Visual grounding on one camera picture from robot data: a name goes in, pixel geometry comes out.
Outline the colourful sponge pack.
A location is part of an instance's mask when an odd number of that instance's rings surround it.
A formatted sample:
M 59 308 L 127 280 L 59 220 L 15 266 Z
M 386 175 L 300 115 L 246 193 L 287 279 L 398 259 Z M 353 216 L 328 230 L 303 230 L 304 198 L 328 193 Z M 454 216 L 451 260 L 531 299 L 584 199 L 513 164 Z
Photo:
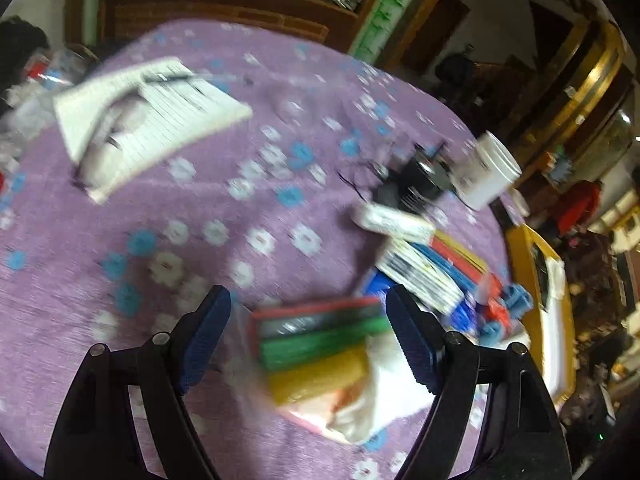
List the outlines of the colourful sponge pack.
M 271 401 L 289 406 L 362 384 L 367 342 L 390 323 L 381 300 L 364 296 L 255 311 L 245 329 Z

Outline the black snack packet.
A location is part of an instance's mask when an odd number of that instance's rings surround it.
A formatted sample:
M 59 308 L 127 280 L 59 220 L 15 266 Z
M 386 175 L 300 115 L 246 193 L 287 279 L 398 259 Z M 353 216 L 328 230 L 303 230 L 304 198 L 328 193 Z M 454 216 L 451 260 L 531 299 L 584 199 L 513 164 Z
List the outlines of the black snack packet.
M 532 248 L 530 248 L 530 253 L 532 254 L 537 292 L 539 297 L 539 305 L 541 310 L 547 312 L 547 300 L 549 293 L 549 273 L 546 263 L 546 256 L 540 249 L 540 247 L 534 243 Z

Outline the white notebook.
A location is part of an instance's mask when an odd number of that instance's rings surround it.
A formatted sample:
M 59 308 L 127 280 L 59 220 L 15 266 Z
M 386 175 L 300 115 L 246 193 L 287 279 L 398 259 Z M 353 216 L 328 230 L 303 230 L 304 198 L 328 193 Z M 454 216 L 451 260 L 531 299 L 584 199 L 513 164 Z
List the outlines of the white notebook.
M 253 116 L 252 108 L 214 85 L 214 78 L 189 70 L 178 58 L 159 58 L 92 78 L 53 100 L 72 174 L 94 122 L 119 94 L 140 86 L 143 102 L 124 117 L 124 159 L 115 179 L 86 193 L 103 203 L 116 190 L 182 148 Z

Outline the eyeglasses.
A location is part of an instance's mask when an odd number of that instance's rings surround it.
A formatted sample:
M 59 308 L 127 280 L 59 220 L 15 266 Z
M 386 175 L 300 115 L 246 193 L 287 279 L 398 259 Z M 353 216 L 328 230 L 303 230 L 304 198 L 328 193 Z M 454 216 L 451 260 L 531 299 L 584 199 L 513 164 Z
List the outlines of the eyeglasses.
M 122 122 L 142 102 L 141 87 L 137 86 L 122 92 L 104 108 L 72 174 L 75 188 L 89 193 L 115 179 L 124 159 L 120 139 L 127 130 L 122 128 Z

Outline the white folded cloth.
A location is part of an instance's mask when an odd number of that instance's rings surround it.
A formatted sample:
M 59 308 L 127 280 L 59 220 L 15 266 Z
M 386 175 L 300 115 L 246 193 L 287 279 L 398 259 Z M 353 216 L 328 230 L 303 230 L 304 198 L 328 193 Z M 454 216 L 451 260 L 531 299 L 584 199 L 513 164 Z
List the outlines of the white folded cloth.
M 395 420 L 431 407 L 434 396 L 414 379 L 393 333 L 370 337 L 366 350 L 368 377 L 348 389 L 285 406 L 280 413 L 314 434 L 362 445 Z

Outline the purple floral tablecloth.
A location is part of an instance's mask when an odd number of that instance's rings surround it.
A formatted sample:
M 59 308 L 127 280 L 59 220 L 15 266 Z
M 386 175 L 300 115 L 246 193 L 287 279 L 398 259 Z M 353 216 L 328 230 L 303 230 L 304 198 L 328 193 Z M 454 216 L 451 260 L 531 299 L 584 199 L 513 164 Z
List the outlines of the purple floral tablecloth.
M 1 194 L 1 431 L 41 470 L 89 347 L 142 344 L 210 286 L 269 309 L 351 294 L 380 240 L 350 211 L 369 162 L 473 144 L 464 121 L 399 78 L 266 30 L 168 23 L 104 64 L 175 56 L 253 117 L 160 162 L 96 205 L 49 128 Z

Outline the yellow cardboard box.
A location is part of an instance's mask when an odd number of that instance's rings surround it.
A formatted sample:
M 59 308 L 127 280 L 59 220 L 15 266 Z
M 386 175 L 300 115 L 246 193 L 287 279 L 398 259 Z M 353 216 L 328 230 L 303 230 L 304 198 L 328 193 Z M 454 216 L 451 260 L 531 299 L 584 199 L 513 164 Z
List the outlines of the yellow cardboard box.
M 523 224 L 506 232 L 512 280 L 533 298 L 522 317 L 532 355 L 555 406 L 576 384 L 575 327 L 561 257 L 533 229 Z

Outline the black motor part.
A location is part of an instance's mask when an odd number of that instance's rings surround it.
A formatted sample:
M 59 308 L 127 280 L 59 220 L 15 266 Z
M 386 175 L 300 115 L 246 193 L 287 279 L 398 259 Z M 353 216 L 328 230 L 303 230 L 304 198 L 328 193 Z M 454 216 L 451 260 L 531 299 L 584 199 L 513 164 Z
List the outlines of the black motor part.
M 417 148 L 399 170 L 373 190 L 372 202 L 412 214 L 424 214 L 440 196 L 454 189 L 449 169 L 437 155 Z

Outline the white plastic jar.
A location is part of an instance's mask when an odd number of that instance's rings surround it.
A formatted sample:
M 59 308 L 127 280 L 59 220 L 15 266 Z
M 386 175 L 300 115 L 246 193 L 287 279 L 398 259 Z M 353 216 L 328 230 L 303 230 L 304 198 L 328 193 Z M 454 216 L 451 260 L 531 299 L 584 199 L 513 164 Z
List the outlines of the white plastic jar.
M 521 174 L 511 152 L 486 131 L 469 154 L 454 163 L 451 182 L 462 203 L 479 210 L 506 192 Z

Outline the black bag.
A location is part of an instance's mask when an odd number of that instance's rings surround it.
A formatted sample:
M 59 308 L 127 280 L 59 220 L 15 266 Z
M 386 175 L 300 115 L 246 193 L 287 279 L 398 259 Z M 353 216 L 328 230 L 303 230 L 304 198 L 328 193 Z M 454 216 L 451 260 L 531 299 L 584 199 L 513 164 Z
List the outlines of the black bag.
M 18 16 L 2 20 L 0 24 L 0 91 L 1 114 L 9 108 L 8 91 L 24 80 L 24 69 L 37 50 L 50 48 L 44 31 Z

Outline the white cloth rag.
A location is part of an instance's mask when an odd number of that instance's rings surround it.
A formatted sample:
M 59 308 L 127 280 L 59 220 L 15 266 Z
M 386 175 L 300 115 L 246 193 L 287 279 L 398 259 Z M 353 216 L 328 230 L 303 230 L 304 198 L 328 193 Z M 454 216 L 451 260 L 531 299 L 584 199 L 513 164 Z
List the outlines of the white cloth rag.
M 548 289 L 546 292 L 546 302 L 549 307 L 552 302 L 561 302 L 566 291 L 565 266 L 562 260 L 548 257 L 546 259 L 546 269 L 548 276 Z

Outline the small white tissue packet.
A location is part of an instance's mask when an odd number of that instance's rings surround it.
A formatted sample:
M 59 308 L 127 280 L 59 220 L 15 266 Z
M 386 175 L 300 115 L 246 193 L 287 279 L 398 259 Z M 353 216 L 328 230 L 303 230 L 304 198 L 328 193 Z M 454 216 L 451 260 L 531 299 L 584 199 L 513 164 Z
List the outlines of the small white tissue packet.
M 362 202 L 352 208 L 352 221 L 369 232 L 429 245 L 436 228 L 432 222 L 399 209 Z

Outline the wooden sideboard cabinet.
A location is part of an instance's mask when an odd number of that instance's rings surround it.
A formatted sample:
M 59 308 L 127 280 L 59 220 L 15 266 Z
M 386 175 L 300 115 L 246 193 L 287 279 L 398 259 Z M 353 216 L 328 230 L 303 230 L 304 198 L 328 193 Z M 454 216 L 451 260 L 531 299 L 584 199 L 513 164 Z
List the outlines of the wooden sideboard cabinet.
M 346 52 L 358 15 L 320 0 L 100 0 L 98 38 L 136 39 L 177 20 L 255 26 Z

